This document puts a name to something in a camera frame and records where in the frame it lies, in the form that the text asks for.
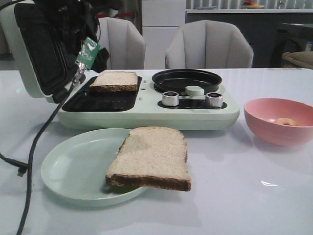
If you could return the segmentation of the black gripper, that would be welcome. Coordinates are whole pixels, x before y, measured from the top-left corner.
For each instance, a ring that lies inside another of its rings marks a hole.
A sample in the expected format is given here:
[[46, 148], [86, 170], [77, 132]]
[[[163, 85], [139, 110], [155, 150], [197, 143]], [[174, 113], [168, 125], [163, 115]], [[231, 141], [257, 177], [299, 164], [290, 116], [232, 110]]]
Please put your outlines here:
[[78, 69], [76, 58], [84, 40], [88, 37], [99, 42], [98, 14], [122, 8], [120, 0], [36, 0], [34, 3], [54, 28], [71, 72]]

